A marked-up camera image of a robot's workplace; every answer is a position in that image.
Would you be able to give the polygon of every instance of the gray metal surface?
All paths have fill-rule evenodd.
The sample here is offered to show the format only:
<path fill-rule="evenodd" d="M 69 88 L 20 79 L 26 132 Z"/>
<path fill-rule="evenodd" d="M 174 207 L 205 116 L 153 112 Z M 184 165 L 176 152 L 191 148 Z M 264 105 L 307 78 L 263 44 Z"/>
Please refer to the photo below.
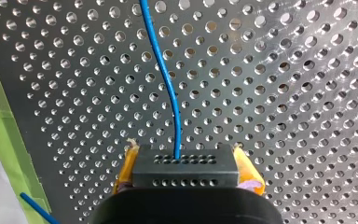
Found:
<path fill-rule="evenodd" d="M 53 215 L 85 222 L 127 137 L 172 148 L 139 5 L 8 2 L 1 81 Z M 149 1 L 183 147 L 242 142 L 285 223 L 358 223 L 358 0 L 212 2 Z"/>
<path fill-rule="evenodd" d="M 139 148 L 132 169 L 134 187 L 210 188 L 232 187 L 239 184 L 239 172 L 231 146 L 215 149 L 187 149 L 180 160 L 171 151 Z"/>

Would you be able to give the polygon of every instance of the green plastic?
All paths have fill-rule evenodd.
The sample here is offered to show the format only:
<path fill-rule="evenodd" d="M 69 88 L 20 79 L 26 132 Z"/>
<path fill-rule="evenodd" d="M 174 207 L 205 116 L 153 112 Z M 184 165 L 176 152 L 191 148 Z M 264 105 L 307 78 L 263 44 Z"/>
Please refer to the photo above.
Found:
<path fill-rule="evenodd" d="M 25 192 L 40 206 L 51 211 L 42 185 L 39 183 L 32 160 L 22 142 L 20 130 L 13 117 L 0 82 L 0 161 L 7 173 L 11 187 L 18 196 L 30 224 L 47 223 L 36 211 L 20 198 Z"/>

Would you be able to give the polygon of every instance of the black object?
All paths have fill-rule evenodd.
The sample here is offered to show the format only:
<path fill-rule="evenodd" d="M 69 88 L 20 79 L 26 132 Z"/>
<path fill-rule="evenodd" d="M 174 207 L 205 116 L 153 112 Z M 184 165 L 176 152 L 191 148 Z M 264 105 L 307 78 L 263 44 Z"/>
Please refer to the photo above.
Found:
<path fill-rule="evenodd" d="M 132 169 L 132 184 L 141 188 L 235 188 L 239 172 L 229 145 L 219 149 L 182 150 L 180 160 L 170 150 L 141 145 Z"/>
<path fill-rule="evenodd" d="M 104 201 L 90 224 L 282 224 L 278 210 L 246 189 L 129 189 Z"/>

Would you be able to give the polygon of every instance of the perforated metal sheet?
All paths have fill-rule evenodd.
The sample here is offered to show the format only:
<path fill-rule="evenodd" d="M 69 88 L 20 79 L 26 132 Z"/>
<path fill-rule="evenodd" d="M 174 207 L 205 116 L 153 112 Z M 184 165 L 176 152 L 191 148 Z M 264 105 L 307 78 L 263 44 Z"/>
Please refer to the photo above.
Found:
<path fill-rule="evenodd" d="M 149 5 L 183 148 L 243 143 L 285 223 L 358 223 L 358 0 Z M 172 148 L 135 0 L 0 0 L 0 78 L 62 223 L 109 196 L 126 138 Z"/>

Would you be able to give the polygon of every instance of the blue wire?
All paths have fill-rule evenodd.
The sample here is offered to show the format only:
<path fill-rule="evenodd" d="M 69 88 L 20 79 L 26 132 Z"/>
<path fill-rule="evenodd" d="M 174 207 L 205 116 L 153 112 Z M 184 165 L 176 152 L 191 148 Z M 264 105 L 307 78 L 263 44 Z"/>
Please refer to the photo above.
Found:
<path fill-rule="evenodd" d="M 174 116 L 174 124 L 175 124 L 175 145 L 173 150 L 174 157 L 178 160 L 180 158 L 180 144 L 181 144 L 181 120 L 180 120 L 180 111 L 179 105 L 176 100 L 175 89 L 173 88 L 173 84 L 171 83 L 171 78 L 165 65 L 164 59 L 162 58 L 161 50 L 159 49 L 158 40 L 156 37 L 156 33 L 153 28 L 152 17 L 149 12 L 149 5 L 147 4 L 147 0 L 140 0 L 142 14 L 144 15 L 145 26 L 147 30 L 147 34 L 150 39 L 150 43 L 152 45 L 153 51 L 156 55 L 158 66 L 161 70 L 162 77 L 164 78 L 165 85 L 167 86 L 168 94 L 170 95 L 171 105 Z"/>
<path fill-rule="evenodd" d="M 21 193 L 20 197 L 26 201 L 33 209 L 43 217 L 50 224 L 60 224 L 54 217 L 52 217 L 48 212 L 46 212 L 39 204 L 32 200 L 26 193 Z"/>

